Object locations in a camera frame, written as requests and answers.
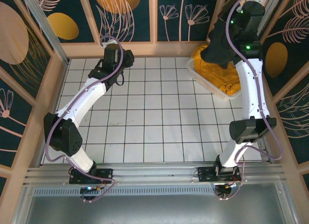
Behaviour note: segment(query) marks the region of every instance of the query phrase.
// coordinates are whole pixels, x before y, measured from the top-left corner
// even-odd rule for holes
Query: white basket
[[[209,91],[211,91],[214,95],[218,96],[219,98],[221,98],[224,101],[227,101],[229,99],[235,99],[237,98],[239,95],[241,95],[241,90],[239,90],[238,92],[236,92],[233,95],[227,95],[226,93],[224,93],[223,91],[221,91],[219,88],[215,87],[212,83],[210,83],[209,81],[207,81],[205,78],[203,78],[201,75],[199,75],[198,73],[196,73],[195,69],[194,69],[194,59],[190,58],[190,60],[187,62],[186,64],[189,73],[191,75],[191,77],[196,80],[197,82],[201,83],[206,89],[208,89]]]

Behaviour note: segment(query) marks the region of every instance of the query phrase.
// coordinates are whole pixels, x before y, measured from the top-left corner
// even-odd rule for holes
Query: white tiled floor
[[[58,109],[98,60],[72,59]],[[193,81],[187,60],[136,58],[124,70],[124,85],[113,85],[81,122],[86,153],[97,163],[214,161],[230,139],[229,123],[241,119],[241,96],[220,100]],[[59,153],[51,149],[50,155]],[[261,155],[248,149],[244,160],[260,161]],[[42,162],[49,163],[45,156]]]

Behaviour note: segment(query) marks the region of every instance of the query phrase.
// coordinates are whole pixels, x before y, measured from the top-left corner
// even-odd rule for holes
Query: yellow cloth
[[[224,70],[217,64],[204,62],[200,53],[207,47],[206,44],[200,45],[191,54],[195,71],[227,95],[235,94],[240,90],[240,81],[233,63],[230,62]]]

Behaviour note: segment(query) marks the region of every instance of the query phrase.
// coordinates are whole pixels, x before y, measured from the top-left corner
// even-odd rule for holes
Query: wicker basket
[[[196,80],[197,82],[201,83],[206,89],[208,89],[209,91],[211,91],[214,95],[218,96],[219,98],[221,98],[224,101],[227,101],[229,99],[235,99],[237,98],[239,95],[241,95],[241,90],[236,92],[233,95],[227,95],[226,93],[222,92],[219,88],[215,87],[213,84],[211,84],[210,82],[208,82],[205,78],[203,78],[201,75],[199,75],[198,73],[196,73],[195,69],[194,69],[194,60],[193,58],[190,58],[190,60],[187,62],[186,64],[189,73],[191,75],[191,77]]]

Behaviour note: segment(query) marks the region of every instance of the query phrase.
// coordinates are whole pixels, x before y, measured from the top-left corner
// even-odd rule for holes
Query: yellow circle
[[[276,78],[282,73],[288,60],[288,51],[284,44],[280,42],[273,43],[266,54],[265,68],[267,74]]]
[[[79,34],[75,21],[63,13],[53,13],[47,17],[55,34],[65,40],[72,40]]]
[[[21,63],[28,52],[27,26],[17,12],[0,2],[0,59],[11,65]]]
[[[122,0],[122,1],[123,3],[127,1],[131,7],[131,10],[135,9],[140,3],[140,0]],[[121,7],[123,7],[121,0],[97,0],[97,2],[101,5],[102,8],[109,11],[110,13],[126,13],[127,11],[126,7],[121,9]]]

